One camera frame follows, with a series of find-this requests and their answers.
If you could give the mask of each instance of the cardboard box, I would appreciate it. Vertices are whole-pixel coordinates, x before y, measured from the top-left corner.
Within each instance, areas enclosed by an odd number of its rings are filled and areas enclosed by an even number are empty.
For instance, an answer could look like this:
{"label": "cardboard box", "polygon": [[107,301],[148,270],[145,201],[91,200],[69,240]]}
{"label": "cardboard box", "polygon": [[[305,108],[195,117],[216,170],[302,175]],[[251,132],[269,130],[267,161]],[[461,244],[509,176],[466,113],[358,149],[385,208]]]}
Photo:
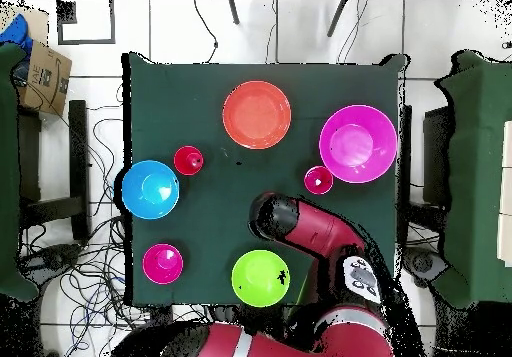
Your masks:
{"label": "cardboard box", "polygon": [[71,60],[34,40],[27,86],[18,87],[19,103],[62,116],[68,92]]}

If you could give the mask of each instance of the pink bowl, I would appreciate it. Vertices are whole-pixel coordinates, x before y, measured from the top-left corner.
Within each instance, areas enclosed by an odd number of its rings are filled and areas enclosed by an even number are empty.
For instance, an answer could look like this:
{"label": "pink bowl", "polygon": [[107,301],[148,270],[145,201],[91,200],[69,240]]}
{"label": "pink bowl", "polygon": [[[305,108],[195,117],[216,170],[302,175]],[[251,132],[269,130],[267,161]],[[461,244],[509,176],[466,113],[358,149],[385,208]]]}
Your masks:
{"label": "pink bowl", "polygon": [[332,173],[325,166],[315,166],[304,175],[304,185],[312,194],[325,194],[332,188]]}
{"label": "pink bowl", "polygon": [[174,154],[174,166],[182,175],[195,175],[203,167],[203,155],[196,147],[185,145]]}
{"label": "pink bowl", "polygon": [[183,257],[169,244],[156,244],[146,251],[142,269],[150,281],[166,285],[179,278],[183,270]]}
{"label": "pink bowl", "polygon": [[352,105],[334,113],[320,133],[320,157],[344,182],[365,183],[393,164],[397,135],[391,120],[376,108]]}

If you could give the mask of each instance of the chair leg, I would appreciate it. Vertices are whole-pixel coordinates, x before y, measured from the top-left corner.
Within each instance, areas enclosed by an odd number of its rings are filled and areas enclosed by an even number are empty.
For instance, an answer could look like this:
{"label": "chair leg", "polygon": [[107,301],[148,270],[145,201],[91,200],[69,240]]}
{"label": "chair leg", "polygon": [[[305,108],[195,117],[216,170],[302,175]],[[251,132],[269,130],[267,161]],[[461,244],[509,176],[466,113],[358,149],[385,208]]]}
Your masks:
{"label": "chair leg", "polygon": [[340,19],[341,12],[345,8],[345,4],[348,0],[341,0],[338,4],[338,8],[336,9],[336,13],[334,13],[334,17],[331,22],[331,26],[329,27],[329,31],[327,32],[327,37],[330,38],[334,33],[334,29],[336,29],[336,25],[338,24],[338,20]]}
{"label": "chair leg", "polygon": [[229,6],[231,7],[233,22],[235,23],[235,25],[240,24],[240,20],[238,19],[238,13],[236,12],[235,0],[229,0]]}

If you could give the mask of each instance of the magenta bowl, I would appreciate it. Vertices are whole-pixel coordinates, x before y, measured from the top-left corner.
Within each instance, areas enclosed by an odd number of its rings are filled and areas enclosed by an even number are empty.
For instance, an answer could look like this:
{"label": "magenta bowl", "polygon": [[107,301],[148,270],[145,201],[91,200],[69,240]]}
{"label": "magenta bowl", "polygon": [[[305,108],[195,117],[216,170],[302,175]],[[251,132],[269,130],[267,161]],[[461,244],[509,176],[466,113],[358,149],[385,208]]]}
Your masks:
{"label": "magenta bowl", "polygon": [[320,157],[338,179],[371,182],[391,167],[397,134],[388,116],[376,108],[352,105],[334,113],[320,133]]}
{"label": "magenta bowl", "polygon": [[172,245],[156,244],[144,254],[142,270],[148,279],[155,284],[170,284],[181,275],[183,257]]}

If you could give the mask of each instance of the bowl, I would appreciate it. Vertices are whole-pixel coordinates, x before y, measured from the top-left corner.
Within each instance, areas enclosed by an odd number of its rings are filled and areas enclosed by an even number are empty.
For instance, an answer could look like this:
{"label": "bowl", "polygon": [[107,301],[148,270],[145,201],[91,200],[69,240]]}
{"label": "bowl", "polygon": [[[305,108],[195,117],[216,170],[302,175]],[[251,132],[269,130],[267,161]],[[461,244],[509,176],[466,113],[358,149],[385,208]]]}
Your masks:
{"label": "bowl", "polygon": [[172,245],[155,244],[144,254],[142,270],[150,281],[167,285],[180,277],[183,257]]}
{"label": "bowl", "polygon": [[179,182],[165,164],[154,160],[135,163],[121,186],[125,207],[141,219],[159,219],[167,215],[179,198]]}
{"label": "bowl", "polygon": [[250,81],[237,86],[228,95],[222,122],[237,144],[262,150],[283,139],[290,127],[291,115],[290,103],[277,86]]}
{"label": "bowl", "polygon": [[370,182],[391,167],[397,134],[388,116],[374,107],[352,105],[334,113],[320,133],[320,157],[338,179]]}
{"label": "bowl", "polygon": [[174,167],[182,175],[195,175],[203,167],[204,158],[196,147],[185,145],[174,154]]}
{"label": "bowl", "polygon": [[325,166],[315,166],[304,175],[304,186],[312,194],[325,194],[332,188],[332,173]]}
{"label": "bowl", "polygon": [[278,303],[290,286],[290,272],[281,257],[267,250],[253,250],[241,256],[231,273],[236,296],[252,307]]}

